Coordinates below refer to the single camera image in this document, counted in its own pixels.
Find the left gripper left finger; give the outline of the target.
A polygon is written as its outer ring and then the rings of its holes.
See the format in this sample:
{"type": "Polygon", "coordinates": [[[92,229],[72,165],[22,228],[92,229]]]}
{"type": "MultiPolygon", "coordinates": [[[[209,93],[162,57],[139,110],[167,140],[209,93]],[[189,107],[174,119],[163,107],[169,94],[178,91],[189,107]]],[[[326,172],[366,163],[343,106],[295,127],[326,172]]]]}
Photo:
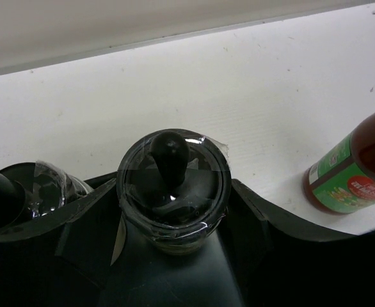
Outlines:
{"type": "Polygon", "coordinates": [[[0,306],[96,306],[120,216],[111,179],[54,212],[0,230],[0,306]]]}

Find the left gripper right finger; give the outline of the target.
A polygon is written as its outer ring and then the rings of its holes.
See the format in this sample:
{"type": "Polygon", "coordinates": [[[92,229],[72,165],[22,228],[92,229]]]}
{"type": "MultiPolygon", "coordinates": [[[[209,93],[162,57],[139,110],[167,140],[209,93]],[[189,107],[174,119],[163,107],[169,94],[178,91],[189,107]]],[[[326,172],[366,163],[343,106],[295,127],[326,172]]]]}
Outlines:
{"type": "Polygon", "coordinates": [[[246,306],[375,306],[375,230],[300,218],[232,181],[219,231],[246,306]]]}

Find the white salt shaker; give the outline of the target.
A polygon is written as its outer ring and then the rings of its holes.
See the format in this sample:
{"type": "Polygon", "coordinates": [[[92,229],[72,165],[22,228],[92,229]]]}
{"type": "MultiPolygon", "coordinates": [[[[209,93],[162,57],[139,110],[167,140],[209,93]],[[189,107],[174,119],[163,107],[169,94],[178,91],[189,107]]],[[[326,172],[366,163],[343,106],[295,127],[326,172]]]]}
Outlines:
{"type": "Polygon", "coordinates": [[[42,217],[92,191],[86,182],[48,162],[8,166],[0,170],[0,229],[42,217]]]}
{"type": "Polygon", "coordinates": [[[126,219],[157,249],[200,249],[227,213],[230,166],[211,138],[186,129],[152,132],[133,144],[116,176],[126,219]]]}

